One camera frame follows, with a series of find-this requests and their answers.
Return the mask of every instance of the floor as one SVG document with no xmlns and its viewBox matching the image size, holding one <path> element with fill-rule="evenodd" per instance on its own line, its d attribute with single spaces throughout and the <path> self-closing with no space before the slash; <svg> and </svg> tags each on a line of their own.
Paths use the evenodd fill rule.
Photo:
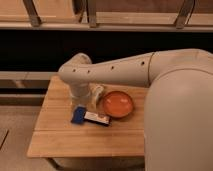
<svg viewBox="0 0 213 171">
<path fill-rule="evenodd" d="M 0 130 L 9 132 L 0 150 L 0 170 L 54 171 L 44 159 L 26 157 L 42 98 L 0 95 Z M 143 158 L 75 158 L 56 159 L 63 170 L 73 171 L 142 171 Z"/>
</svg>

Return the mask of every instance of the small box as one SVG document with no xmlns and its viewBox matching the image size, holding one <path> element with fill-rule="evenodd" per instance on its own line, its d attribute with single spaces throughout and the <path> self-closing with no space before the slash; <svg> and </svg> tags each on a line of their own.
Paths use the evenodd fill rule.
<svg viewBox="0 0 213 171">
<path fill-rule="evenodd" d="M 101 124 L 104 126 L 109 126 L 109 122 L 110 122 L 110 116 L 105 114 L 92 113 L 92 112 L 86 112 L 84 119 L 89 122 Z"/>
</svg>

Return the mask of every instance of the object on table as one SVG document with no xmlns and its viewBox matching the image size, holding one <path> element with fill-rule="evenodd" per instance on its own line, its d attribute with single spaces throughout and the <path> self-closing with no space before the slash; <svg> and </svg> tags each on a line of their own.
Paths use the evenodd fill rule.
<svg viewBox="0 0 213 171">
<path fill-rule="evenodd" d="M 86 108 L 82 106 L 78 106 L 73 112 L 73 117 L 71 122 L 75 124 L 83 124 L 85 113 L 86 113 Z"/>
<path fill-rule="evenodd" d="M 103 95 L 103 92 L 104 92 L 104 86 L 98 85 L 94 87 L 92 91 L 92 100 L 91 100 L 91 105 L 93 109 L 96 110 L 97 104 L 100 100 L 100 97 Z"/>
<path fill-rule="evenodd" d="M 86 112 L 84 119 L 104 126 L 109 126 L 110 122 L 110 117 L 108 115 L 93 112 Z"/>
<path fill-rule="evenodd" d="M 103 97 L 103 110 L 105 114 L 121 118 L 133 111 L 132 98 L 125 92 L 112 91 Z"/>
</svg>

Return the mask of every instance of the dark background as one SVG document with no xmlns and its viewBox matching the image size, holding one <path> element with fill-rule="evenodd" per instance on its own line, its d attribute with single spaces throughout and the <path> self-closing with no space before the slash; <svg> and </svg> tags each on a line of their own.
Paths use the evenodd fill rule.
<svg viewBox="0 0 213 171">
<path fill-rule="evenodd" d="M 181 48 L 213 52 L 213 33 L 0 30 L 0 71 L 57 71 L 78 52 L 97 63 Z"/>
</svg>

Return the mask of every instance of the shelving unit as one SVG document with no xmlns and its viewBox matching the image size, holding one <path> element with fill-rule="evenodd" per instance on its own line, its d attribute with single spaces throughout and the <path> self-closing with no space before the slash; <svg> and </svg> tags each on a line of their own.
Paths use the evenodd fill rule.
<svg viewBox="0 0 213 171">
<path fill-rule="evenodd" d="M 211 0 L 119 0 L 116 4 L 111 0 L 66 0 L 58 1 L 58 4 L 45 1 L 14 1 L 16 5 L 22 5 L 22 8 L 13 6 L 19 11 L 19 17 L 12 15 L 9 9 L 3 10 L 8 15 L 0 12 L 0 29 L 213 31 Z M 6 3 L 1 8 L 10 8 L 7 4 L 12 5 Z"/>
</svg>

